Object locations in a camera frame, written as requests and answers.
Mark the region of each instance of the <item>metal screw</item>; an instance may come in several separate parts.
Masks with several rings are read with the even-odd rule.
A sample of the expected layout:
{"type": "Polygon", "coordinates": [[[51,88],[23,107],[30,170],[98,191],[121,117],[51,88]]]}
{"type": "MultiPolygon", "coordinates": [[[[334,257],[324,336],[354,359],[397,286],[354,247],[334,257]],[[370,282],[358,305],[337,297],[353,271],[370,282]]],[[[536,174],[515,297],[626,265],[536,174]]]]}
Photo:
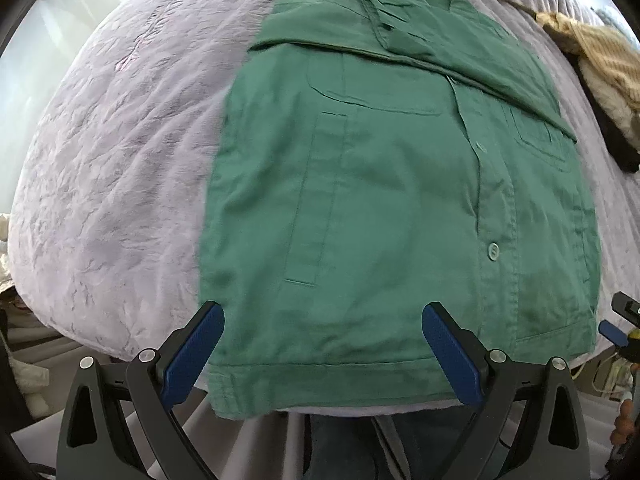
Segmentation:
{"type": "Polygon", "coordinates": [[[494,363],[503,363],[507,360],[507,354],[502,350],[491,350],[489,352],[489,359],[494,363]]]}
{"type": "Polygon", "coordinates": [[[87,357],[83,357],[82,360],[80,361],[80,367],[82,368],[82,370],[86,370],[87,368],[90,368],[93,364],[94,364],[94,358],[91,357],[90,355],[88,355],[87,357]]]}
{"type": "Polygon", "coordinates": [[[140,359],[143,363],[148,363],[149,361],[153,361],[154,357],[156,357],[156,352],[151,348],[147,348],[140,352],[138,359],[140,359]]]}
{"type": "Polygon", "coordinates": [[[561,357],[554,357],[551,359],[551,364],[556,370],[564,370],[566,368],[566,363],[561,357]]]}

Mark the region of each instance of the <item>tan knit fabric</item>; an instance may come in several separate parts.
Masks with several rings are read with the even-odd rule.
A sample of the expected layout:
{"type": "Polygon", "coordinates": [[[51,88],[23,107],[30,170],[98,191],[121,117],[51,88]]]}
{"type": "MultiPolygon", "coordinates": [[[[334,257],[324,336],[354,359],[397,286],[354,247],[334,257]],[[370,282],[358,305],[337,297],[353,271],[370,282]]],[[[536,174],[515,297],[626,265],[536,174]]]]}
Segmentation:
{"type": "Polygon", "coordinates": [[[620,32],[587,25],[560,12],[539,12],[536,21],[561,50],[586,57],[632,110],[640,110],[640,54],[620,32]]]}
{"type": "Polygon", "coordinates": [[[581,57],[578,64],[584,82],[591,90],[593,98],[622,132],[626,142],[631,144],[637,152],[640,152],[640,135],[633,124],[633,119],[638,113],[631,109],[616,88],[604,81],[591,61],[581,57]]]}

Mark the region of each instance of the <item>bed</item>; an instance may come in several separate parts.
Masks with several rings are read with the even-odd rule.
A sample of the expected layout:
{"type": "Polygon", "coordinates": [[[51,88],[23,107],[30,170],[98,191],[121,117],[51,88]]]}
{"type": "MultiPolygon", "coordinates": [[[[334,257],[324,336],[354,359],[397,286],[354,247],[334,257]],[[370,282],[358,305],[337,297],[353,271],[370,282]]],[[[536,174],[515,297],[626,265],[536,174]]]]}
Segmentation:
{"type": "MultiPolygon", "coordinates": [[[[640,297],[640,178],[610,158],[578,78],[532,17],[507,0],[470,1],[556,83],[598,216],[598,318],[623,326],[609,303],[618,290],[640,297]]],[[[513,1],[602,24],[577,0],[513,1]]],[[[129,0],[82,48],[38,124],[12,209],[12,275],[43,323],[128,360],[196,311],[223,102],[272,2],[129,0]]]]}

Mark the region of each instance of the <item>person's leg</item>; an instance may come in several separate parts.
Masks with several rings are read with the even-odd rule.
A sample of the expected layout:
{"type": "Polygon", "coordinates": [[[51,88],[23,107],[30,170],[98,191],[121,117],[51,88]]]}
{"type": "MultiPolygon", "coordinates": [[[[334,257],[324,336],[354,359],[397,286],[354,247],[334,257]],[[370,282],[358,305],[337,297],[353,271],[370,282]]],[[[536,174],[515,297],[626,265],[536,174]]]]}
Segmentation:
{"type": "Polygon", "coordinates": [[[310,418],[311,460],[303,480],[392,480],[369,417],[310,418]]]}
{"type": "MultiPolygon", "coordinates": [[[[423,410],[393,416],[412,480],[429,480],[451,452],[474,410],[454,406],[444,410],[423,410]]],[[[492,480],[500,472],[508,450],[500,443],[482,475],[492,480]]]]}

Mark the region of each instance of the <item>shirt pocket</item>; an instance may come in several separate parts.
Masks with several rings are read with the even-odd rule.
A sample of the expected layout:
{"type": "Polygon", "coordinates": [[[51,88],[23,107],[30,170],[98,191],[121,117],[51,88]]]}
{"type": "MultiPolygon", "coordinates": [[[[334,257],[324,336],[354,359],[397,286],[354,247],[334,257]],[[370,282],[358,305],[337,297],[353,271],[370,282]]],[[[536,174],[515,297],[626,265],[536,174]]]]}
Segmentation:
{"type": "Polygon", "coordinates": [[[440,74],[330,50],[310,54],[307,80],[332,100],[425,116],[439,115],[449,95],[447,79],[440,74]]]}
{"type": "Polygon", "coordinates": [[[573,143],[558,128],[515,106],[503,107],[513,118],[516,140],[530,153],[560,171],[568,171],[569,143],[573,143]]]}
{"type": "Polygon", "coordinates": [[[284,279],[315,285],[334,206],[347,116],[321,112],[311,139],[293,222],[284,279]]]}

